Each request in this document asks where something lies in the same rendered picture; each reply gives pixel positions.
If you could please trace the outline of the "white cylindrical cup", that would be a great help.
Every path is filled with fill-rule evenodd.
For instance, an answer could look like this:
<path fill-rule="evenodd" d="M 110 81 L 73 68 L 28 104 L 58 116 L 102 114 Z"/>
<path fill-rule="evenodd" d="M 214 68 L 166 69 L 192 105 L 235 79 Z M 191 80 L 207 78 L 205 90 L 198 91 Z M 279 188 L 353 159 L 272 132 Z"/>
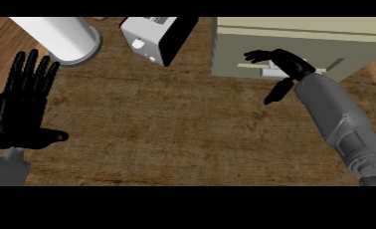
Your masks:
<path fill-rule="evenodd" d="M 86 64 L 99 54 L 104 38 L 83 17 L 12 17 L 12 21 L 67 67 Z"/>

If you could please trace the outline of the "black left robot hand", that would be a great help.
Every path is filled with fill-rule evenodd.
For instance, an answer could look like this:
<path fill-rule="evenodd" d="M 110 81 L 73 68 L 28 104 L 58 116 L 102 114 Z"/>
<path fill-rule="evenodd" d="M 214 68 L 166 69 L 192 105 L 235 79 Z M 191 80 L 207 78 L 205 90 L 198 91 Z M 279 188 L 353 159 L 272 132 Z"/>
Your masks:
<path fill-rule="evenodd" d="M 61 63 L 45 56 L 37 62 L 39 50 L 17 54 L 8 82 L 0 93 L 0 149 L 21 147 L 43 149 L 65 141 L 65 131 L 42 127 L 48 97 Z"/>

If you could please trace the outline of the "white and black appliance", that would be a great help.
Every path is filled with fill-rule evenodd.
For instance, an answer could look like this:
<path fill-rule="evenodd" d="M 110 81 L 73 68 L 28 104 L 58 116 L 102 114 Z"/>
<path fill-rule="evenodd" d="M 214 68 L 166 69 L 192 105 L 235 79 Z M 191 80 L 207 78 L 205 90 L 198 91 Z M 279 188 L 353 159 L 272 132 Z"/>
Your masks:
<path fill-rule="evenodd" d="M 121 31 L 133 52 L 167 67 L 196 22 L 198 16 L 129 17 L 121 23 Z"/>

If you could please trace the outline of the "olive green drawer cabinet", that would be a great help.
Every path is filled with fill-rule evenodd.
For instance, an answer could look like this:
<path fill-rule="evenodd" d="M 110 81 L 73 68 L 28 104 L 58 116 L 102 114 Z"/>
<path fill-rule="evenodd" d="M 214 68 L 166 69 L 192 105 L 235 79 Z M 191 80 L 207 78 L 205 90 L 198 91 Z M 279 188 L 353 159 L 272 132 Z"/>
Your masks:
<path fill-rule="evenodd" d="M 317 72 L 342 81 L 376 60 L 376 17 L 216 17 L 211 20 L 211 73 L 264 78 L 244 54 L 283 49 Z"/>

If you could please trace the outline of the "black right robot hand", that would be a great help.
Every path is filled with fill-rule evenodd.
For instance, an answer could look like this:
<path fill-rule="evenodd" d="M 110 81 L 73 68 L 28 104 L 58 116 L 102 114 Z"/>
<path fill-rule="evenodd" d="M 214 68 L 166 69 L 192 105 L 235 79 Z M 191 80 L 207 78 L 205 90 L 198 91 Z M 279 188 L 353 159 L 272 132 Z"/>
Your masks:
<path fill-rule="evenodd" d="M 316 72 L 316 68 L 291 52 L 283 49 L 273 51 L 255 50 L 244 54 L 245 59 L 254 64 L 263 61 L 272 61 L 288 77 L 278 82 L 266 99 L 269 105 L 279 102 L 294 87 L 294 82 L 301 81 L 304 77 Z"/>

